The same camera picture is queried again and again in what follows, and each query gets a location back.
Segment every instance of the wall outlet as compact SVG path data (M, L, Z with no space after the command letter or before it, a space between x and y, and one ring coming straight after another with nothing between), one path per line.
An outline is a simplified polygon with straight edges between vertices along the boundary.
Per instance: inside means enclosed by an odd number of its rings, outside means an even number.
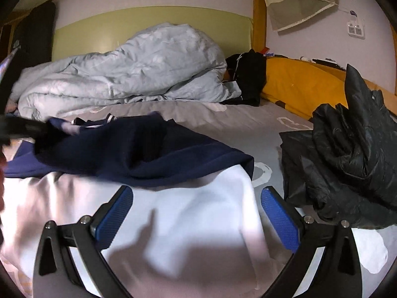
M351 37L365 39L364 25L356 16L352 16L347 23L347 33Z

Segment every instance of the navy blue clothing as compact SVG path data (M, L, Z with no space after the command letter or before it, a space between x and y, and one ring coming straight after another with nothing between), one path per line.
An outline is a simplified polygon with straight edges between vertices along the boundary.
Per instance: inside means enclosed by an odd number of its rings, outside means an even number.
M241 164L250 178L253 175L253 157L174 120L164 121L158 113L121 117L95 128L81 127L76 135L59 129L61 121L52 122L48 122L48 134L30 146L31 152L26 152L24 145L25 151L8 163L6 177L43 176L49 168L130 186L156 187L203 177L236 164ZM32 157L40 163L37 170Z

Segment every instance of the yellow pillow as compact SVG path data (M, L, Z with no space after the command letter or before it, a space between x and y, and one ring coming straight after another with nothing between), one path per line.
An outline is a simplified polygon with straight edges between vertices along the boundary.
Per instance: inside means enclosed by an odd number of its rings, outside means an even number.
M305 119L323 103L347 107L345 83L311 63L296 59L269 57L266 60L266 85L261 96Z
M346 78L345 71L341 71L339 69L331 68L331 67L328 67L325 65L320 65L320 64L311 63L311 65L316 66L317 68L320 68L323 71L326 71L326 72L332 74L333 76L336 76L343 82L345 81L345 78ZM397 95L390 93L388 90L385 90L383 87L380 87L379 85L376 85L375 83L373 83L369 80L364 79L364 81L366 82L366 84L370 90L381 90L382 91L383 100L385 102L386 108L390 112L392 112L394 115L397 115Z

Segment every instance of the red object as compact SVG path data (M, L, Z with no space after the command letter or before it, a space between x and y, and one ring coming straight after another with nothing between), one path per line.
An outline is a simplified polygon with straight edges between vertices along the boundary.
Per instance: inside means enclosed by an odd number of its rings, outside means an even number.
M264 54L266 54L269 50L270 50L270 48L265 47L265 48L263 48L263 49L260 51L260 53L261 53L262 55L264 55Z

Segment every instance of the wall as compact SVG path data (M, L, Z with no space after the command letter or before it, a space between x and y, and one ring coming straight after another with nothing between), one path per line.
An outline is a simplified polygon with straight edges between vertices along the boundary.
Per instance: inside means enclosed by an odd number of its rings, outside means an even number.
M390 23L375 0L339 0L335 6L294 28L275 32L267 19L266 45L271 52L299 59L331 58L394 93L396 56ZM350 37L346 23L354 10L364 20L365 39Z
M225 56L251 48L253 0L55 0L52 60L117 48L163 22L207 33Z

